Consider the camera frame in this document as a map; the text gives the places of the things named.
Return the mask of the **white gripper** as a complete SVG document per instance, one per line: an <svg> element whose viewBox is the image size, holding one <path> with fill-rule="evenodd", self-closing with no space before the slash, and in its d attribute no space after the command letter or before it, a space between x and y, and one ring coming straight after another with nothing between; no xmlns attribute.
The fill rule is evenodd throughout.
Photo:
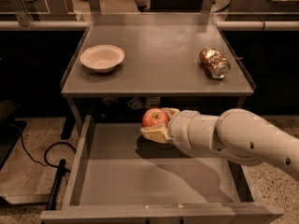
<svg viewBox="0 0 299 224"><path fill-rule="evenodd" d="M189 126L192 119L198 115L197 111L183 110L163 107L170 121L166 126L164 123L157 124L152 127L142 127L140 132L151 141L166 144L168 141L178 149L191 148L189 141Z"/></svg>

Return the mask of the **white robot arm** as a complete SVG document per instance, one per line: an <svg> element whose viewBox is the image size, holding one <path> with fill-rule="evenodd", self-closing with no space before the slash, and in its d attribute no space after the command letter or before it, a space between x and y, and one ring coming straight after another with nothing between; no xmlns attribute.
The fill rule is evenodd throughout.
<svg viewBox="0 0 299 224"><path fill-rule="evenodd" d="M299 177L299 139L244 109L210 116L154 108L144 114L140 132L148 140L180 150L203 148L246 166L267 162L293 178Z"/></svg>

